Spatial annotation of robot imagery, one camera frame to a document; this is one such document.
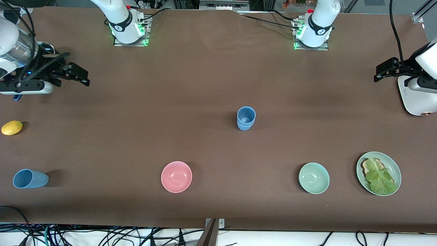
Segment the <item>lemon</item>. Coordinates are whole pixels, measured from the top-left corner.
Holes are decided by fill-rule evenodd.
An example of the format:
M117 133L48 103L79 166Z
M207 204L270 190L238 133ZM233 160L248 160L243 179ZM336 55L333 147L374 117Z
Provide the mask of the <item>lemon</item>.
M13 120L1 127L1 133L5 135L14 135L17 134L23 128L23 123L18 120Z

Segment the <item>plate with sandwich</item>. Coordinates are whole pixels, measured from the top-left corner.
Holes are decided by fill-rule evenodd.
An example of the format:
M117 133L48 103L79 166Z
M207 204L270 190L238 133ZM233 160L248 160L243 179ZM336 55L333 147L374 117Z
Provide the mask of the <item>plate with sandwich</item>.
M401 186L401 171L388 155L381 152L368 152L357 163L357 177L370 193L390 196Z

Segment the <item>green lettuce leaf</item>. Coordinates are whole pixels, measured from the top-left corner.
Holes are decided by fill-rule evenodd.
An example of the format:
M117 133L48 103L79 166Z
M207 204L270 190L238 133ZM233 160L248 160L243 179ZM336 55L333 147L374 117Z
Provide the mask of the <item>green lettuce leaf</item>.
M367 161L369 172L366 179L370 184L370 190L379 195L389 195L396 191L397 186L392 182L392 177L387 168L381 168L376 158Z

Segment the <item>upright blue cup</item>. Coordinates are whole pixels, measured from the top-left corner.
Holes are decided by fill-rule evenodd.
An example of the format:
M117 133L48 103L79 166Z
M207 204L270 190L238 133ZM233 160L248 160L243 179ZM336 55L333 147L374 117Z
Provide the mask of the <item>upright blue cup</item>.
M30 169L18 171L12 181L15 188L18 189L38 188L46 185L48 182L49 176L47 174Z
M255 110L251 107L244 106L240 108L237 112L237 125L242 131L249 130L253 123L255 122L255 117L257 114Z

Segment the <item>bowl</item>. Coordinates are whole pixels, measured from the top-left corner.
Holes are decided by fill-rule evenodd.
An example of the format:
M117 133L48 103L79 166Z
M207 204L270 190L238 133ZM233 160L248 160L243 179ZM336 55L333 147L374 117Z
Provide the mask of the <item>bowl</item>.
M299 172L299 183L311 194L322 194L329 186L328 171L319 163L307 163Z
M180 193L186 190L193 178L191 168L184 162L171 162L161 173L161 183L171 193Z
M363 163L363 161L365 161L366 159L369 159L369 158L378 158L384 164L384 166L388 169L390 176L392 176L393 181L395 181L395 185L397 186L396 190L393 193L387 194L387 195L380 195L380 194L377 194L377 193L370 190L369 182L367 181L366 176L364 175L364 172L363 172L363 168L361 167L361 163ZM396 162L393 161L393 159L391 159L390 156L388 156L384 153L381 153L381 152L376 152L376 151L367 152L366 154L364 154L360 157L360 159L358 160L358 163L357 163L357 177L358 177L358 180L360 181L361 185L364 188L366 188L366 190L368 190L370 193L372 193L374 195L381 196L381 197L393 195L396 191L399 190L399 187L401 186L401 181L402 181L401 171L399 170L399 167L396 164Z

